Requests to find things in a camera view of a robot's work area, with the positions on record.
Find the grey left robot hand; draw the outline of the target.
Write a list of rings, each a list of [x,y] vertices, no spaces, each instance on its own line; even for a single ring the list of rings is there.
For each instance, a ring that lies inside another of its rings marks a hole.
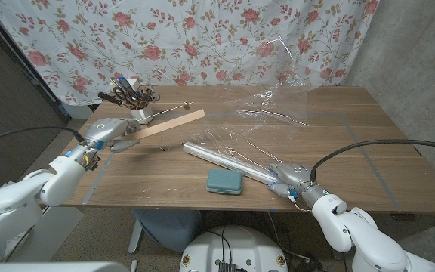
[[[105,118],[98,119],[88,130],[85,139],[87,148],[103,150],[108,147],[113,153],[120,153],[140,143],[136,140],[117,140],[140,131],[140,124],[136,119]]]

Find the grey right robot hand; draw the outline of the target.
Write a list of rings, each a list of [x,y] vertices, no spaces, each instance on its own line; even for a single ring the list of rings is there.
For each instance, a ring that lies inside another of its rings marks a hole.
[[[268,187],[281,197],[291,196],[297,199],[312,186],[310,170],[300,164],[273,163],[269,168],[279,181],[269,184]]]

